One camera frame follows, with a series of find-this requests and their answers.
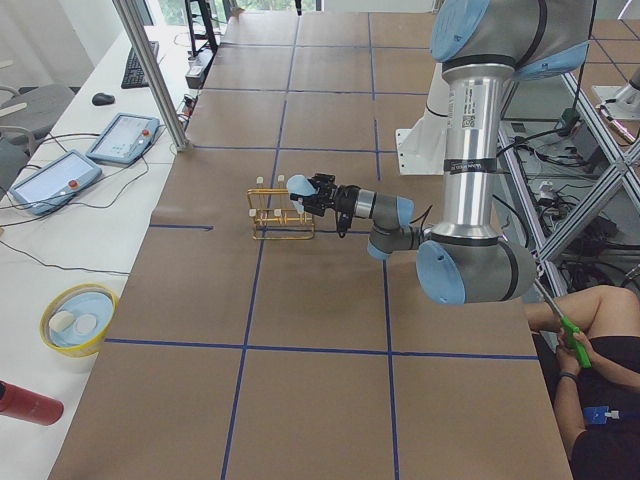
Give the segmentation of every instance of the person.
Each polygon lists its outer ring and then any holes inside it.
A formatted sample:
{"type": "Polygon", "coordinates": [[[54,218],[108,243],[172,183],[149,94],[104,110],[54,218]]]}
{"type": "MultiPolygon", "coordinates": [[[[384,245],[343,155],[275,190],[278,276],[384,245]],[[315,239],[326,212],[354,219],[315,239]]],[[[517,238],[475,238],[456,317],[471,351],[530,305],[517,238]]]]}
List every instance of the person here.
{"type": "Polygon", "coordinates": [[[592,368],[566,348],[559,319],[545,303],[525,304],[560,437],[575,480],[640,479],[640,302],[630,290],[596,286],[556,299],[581,332],[592,368]],[[555,357],[542,336],[558,332],[555,357]],[[587,407],[608,407],[620,419],[595,424],[587,407]]]}

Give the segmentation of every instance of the table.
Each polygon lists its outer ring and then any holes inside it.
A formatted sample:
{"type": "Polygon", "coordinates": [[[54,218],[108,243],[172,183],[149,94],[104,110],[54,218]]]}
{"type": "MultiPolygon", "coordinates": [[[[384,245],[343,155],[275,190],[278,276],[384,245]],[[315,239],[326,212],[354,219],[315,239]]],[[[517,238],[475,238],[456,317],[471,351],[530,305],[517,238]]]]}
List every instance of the table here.
{"type": "Polygon", "coordinates": [[[243,13],[199,95],[51,480],[570,479],[520,301],[443,307],[364,220],[254,241],[256,176],[400,177],[434,17],[243,13]]]}
{"type": "MultiPolygon", "coordinates": [[[[158,59],[176,107],[187,88],[188,69],[186,27],[149,29],[149,37],[161,42],[158,59]]],[[[160,118],[148,88],[122,90],[120,81],[130,43],[124,33],[105,54],[73,102],[60,118],[52,135],[99,133],[118,112],[160,118]],[[92,96],[112,93],[116,102],[95,107],[92,96]]],[[[93,137],[61,138],[67,149],[86,151],[93,137]]],[[[45,165],[63,153],[53,141],[45,142],[31,163],[45,165]]],[[[21,226],[7,227],[0,240],[27,251],[41,260],[63,266],[129,272],[136,258],[162,186],[169,174],[175,150],[171,138],[163,134],[155,146],[132,167],[122,170],[104,166],[104,175],[114,174],[78,197],[91,205],[107,205],[131,180],[148,173],[126,187],[113,206],[92,209],[67,206],[54,215],[21,226]]],[[[7,198],[2,206],[9,205],[7,198]]],[[[4,209],[0,224],[32,219],[22,211],[4,209]]],[[[33,260],[0,245],[2,302],[0,306],[0,378],[61,400],[63,417],[54,425],[35,424],[0,416],[0,478],[39,480],[46,478],[58,455],[75,413],[95,355],[85,359],[64,357],[40,340],[40,317],[59,293],[81,283],[99,283],[120,295],[127,275],[109,275],[45,268],[33,260]]]]}

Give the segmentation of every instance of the person's arm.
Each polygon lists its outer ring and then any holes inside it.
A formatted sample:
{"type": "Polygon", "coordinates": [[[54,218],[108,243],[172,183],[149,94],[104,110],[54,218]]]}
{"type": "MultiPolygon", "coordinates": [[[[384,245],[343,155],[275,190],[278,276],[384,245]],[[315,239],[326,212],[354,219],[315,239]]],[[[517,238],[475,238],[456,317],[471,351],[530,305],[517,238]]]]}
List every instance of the person's arm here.
{"type": "Polygon", "coordinates": [[[615,383],[634,393],[640,393],[640,374],[603,357],[593,349],[591,342],[584,333],[574,334],[576,340],[584,345],[591,366],[611,383],[615,383]]]}
{"type": "MultiPolygon", "coordinates": [[[[580,365],[575,357],[562,346],[557,348],[556,356],[561,372],[569,373],[577,378],[580,374],[580,365]]],[[[578,385],[574,379],[566,376],[560,377],[556,398],[553,402],[553,412],[567,458],[571,459],[576,439],[586,430],[578,397],[578,385]]]]}

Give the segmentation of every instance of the white desk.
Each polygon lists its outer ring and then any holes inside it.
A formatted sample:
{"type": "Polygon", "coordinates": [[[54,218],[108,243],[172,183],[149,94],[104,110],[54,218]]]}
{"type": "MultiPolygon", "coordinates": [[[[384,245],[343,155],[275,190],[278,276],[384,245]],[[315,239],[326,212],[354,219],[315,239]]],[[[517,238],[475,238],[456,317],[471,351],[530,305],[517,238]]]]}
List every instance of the white desk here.
{"type": "MultiPolygon", "coordinates": [[[[188,35],[181,32],[185,31],[186,27],[149,31],[150,39],[161,42],[158,59],[176,107],[184,94],[193,94],[184,80],[188,68],[184,45],[188,35]]],[[[100,133],[119,112],[160,118],[149,88],[120,88],[129,48],[129,40],[123,33],[78,92],[52,131],[53,135],[100,133]],[[115,95],[115,104],[93,106],[91,98],[97,92],[115,95]]],[[[85,152],[93,141],[94,138],[73,137],[60,140],[65,148],[76,148],[81,152],[85,152]]],[[[32,163],[43,165],[62,153],[59,145],[47,142],[38,149],[32,163]]],[[[129,185],[110,208],[98,210],[69,205],[41,221],[8,227],[1,239],[46,263],[128,272],[174,154],[171,138],[164,133],[145,155],[148,173],[129,185]]],[[[83,192],[78,201],[91,205],[109,204],[122,186],[146,168],[144,162],[138,161],[83,192]]],[[[117,167],[103,167],[104,175],[118,170],[117,167]]],[[[21,178],[29,173],[26,170],[21,178]]],[[[1,206],[8,204],[5,198],[1,206]]],[[[2,225],[31,218],[34,217],[24,211],[0,210],[2,225]]],[[[0,478],[42,480],[47,478],[58,455],[95,355],[72,359],[46,347],[38,333],[40,317],[46,306],[67,288],[95,282],[120,295],[127,276],[45,268],[2,245],[0,269],[0,379],[57,398],[65,406],[62,418],[49,427],[0,416],[0,478]]]]}

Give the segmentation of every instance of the white and blue device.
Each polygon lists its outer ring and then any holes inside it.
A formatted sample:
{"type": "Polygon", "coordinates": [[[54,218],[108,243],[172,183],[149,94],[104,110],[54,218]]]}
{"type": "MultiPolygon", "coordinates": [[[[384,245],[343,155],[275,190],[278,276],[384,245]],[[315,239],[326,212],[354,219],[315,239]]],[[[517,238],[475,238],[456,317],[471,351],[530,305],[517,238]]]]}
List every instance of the white and blue device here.
{"type": "Polygon", "coordinates": [[[119,113],[91,146],[87,157],[127,167],[149,148],[159,126],[157,118],[119,113]]]}
{"type": "Polygon", "coordinates": [[[34,215],[55,210],[92,185],[102,169],[77,150],[38,170],[9,189],[9,193],[34,215]]]}

